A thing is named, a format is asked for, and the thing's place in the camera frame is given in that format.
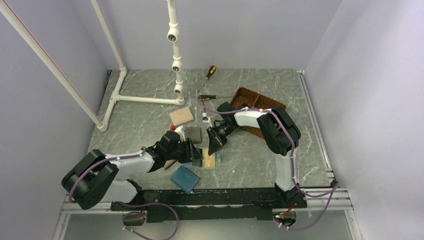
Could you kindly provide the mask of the gold VIP credit card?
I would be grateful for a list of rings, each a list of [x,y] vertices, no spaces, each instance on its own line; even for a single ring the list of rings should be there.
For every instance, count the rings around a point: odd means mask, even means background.
[[[216,155],[215,153],[212,153],[209,155],[209,149],[203,148],[202,149],[202,167],[206,169],[215,169],[217,166],[216,164]]]

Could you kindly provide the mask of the green card holder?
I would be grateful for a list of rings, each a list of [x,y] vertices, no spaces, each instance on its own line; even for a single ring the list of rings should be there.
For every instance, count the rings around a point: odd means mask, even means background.
[[[217,170],[218,164],[221,161],[221,157],[219,156],[218,152],[215,152],[212,155],[208,155],[208,148],[200,148],[199,150],[202,154],[202,159],[184,163],[183,166],[186,168],[199,170]]]

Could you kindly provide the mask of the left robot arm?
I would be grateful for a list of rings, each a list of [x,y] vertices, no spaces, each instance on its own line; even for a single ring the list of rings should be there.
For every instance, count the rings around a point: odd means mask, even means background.
[[[181,140],[174,131],[166,132],[154,145],[134,153],[105,154],[99,149],[88,152],[62,179],[68,199],[83,210],[100,202],[122,202],[131,210],[145,202],[145,192],[134,180],[122,179],[133,173],[152,173],[167,161],[181,164],[203,158],[203,150],[190,138]]]

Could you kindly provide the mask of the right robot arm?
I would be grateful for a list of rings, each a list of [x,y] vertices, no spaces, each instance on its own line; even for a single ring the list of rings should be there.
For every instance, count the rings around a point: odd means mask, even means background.
[[[222,148],[228,141],[227,137],[238,128],[260,130],[276,160],[276,203],[282,208],[289,207],[299,193],[294,180],[293,162],[302,135],[286,109],[281,105],[268,109],[249,108],[246,104],[234,108],[229,102],[224,102],[217,112],[222,117],[220,124],[214,123],[206,130],[209,137],[208,154]]]

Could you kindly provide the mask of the grey card holder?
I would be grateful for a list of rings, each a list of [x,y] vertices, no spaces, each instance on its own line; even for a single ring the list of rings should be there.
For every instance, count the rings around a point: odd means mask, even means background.
[[[202,142],[202,130],[197,126],[189,126],[185,130],[185,138],[191,139],[194,144],[200,144]]]

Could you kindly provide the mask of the blue card holder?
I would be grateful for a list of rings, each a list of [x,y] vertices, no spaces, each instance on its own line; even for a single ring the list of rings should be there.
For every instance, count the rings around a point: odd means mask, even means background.
[[[170,180],[185,193],[190,194],[199,183],[200,178],[188,168],[180,166],[171,176]]]

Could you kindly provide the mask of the beige card holder near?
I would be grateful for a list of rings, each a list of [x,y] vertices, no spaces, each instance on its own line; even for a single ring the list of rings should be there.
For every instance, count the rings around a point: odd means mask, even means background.
[[[177,161],[176,160],[168,160],[163,166],[164,170],[168,170],[172,165],[174,165]]]

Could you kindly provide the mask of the beige card holder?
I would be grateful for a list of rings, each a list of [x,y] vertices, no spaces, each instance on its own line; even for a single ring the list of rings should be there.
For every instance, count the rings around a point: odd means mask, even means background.
[[[169,113],[169,117],[172,124],[176,127],[194,120],[194,116],[188,106]]]
[[[176,160],[168,160],[163,166],[164,170],[168,170],[172,165],[174,165],[177,161]]]

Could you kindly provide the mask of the beige card holder far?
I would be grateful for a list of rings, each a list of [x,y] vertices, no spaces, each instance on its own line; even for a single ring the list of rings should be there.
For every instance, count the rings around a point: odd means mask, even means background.
[[[172,124],[176,127],[194,120],[194,116],[188,106],[169,113],[169,117]]]

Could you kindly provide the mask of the black yellow screwdriver near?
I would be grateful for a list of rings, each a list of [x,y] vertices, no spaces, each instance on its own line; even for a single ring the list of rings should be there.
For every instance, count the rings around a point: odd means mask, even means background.
[[[208,100],[215,100],[218,98],[231,98],[232,96],[217,96],[217,95],[210,95],[210,94],[201,94],[198,96],[198,99],[201,101],[208,101]]]

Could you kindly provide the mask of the black yellow screwdriver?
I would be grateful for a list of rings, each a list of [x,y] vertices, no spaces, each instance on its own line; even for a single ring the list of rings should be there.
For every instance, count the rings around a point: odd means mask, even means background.
[[[208,101],[208,100],[215,100],[218,98],[231,98],[232,96],[217,96],[217,95],[210,95],[210,94],[201,94],[198,96],[198,99],[201,101]]]
[[[201,91],[201,89],[204,87],[204,85],[206,84],[206,82],[207,82],[207,81],[211,78],[211,76],[215,73],[216,69],[217,69],[217,67],[216,67],[215,65],[212,65],[212,66],[209,68],[209,70],[208,70],[208,72],[207,72],[207,74],[206,74],[206,76],[205,76],[205,78],[204,78],[204,81],[203,81],[202,85],[201,85],[201,86],[200,86],[200,88],[197,90],[198,92],[200,92],[200,91]]]

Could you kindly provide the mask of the black yellow screwdriver far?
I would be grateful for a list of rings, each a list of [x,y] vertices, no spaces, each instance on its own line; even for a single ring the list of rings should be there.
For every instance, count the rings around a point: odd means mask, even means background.
[[[206,84],[206,82],[207,82],[207,81],[211,78],[211,76],[215,73],[216,69],[217,69],[217,67],[216,67],[215,65],[212,65],[212,66],[209,68],[209,70],[208,70],[208,72],[207,72],[207,74],[206,74],[206,76],[205,76],[205,78],[204,78],[204,81],[203,81],[202,85],[201,85],[201,86],[200,86],[200,88],[197,90],[198,92],[200,92],[200,91],[201,91],[201,89],[204,87],[204,85]]]

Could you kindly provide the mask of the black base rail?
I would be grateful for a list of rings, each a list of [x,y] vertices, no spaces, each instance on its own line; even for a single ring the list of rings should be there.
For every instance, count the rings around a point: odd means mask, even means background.
[[[179,220],[256,219],[268,221],[273,213],[285,209],[305,209],[304,194],[284,193],[277,187],[144,190],[127,205],[111,203],[114,212],[139,211],[144,207],[148,223]]]

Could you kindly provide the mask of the white PVC pipe frame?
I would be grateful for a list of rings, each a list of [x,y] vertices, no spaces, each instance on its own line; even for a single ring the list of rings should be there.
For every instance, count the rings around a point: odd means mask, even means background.
[[[70,129],[70,114],[104,132],[117,103],[124,101],[182,106],[183,58],[177,29],[177,3],[166,2],[166,41],[172,46],[168,64],[172,98],[125,96],[122,87],[129,71],[98,0],[82,1],[83,12],[94,18],[94,30],[103,37],[118,81],[99,112],[107,69],[71,0],[3,0],[0,3],[0,85],[20,81],[34,88],[32,101],[47,105],[45,113],[60,129]]]

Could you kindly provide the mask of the aluminium front rail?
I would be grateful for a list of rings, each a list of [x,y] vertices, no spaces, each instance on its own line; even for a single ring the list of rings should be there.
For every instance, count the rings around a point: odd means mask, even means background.
[[[110,201],[103,201],[101,197],[94,197],[82,202],[84,205],[88,204],[90,208],[83,209],[81,205],[72,198],[72,201],[69,201],[69,194],[65,195],[61,213],[62,214],[110,214],[111,205]]]

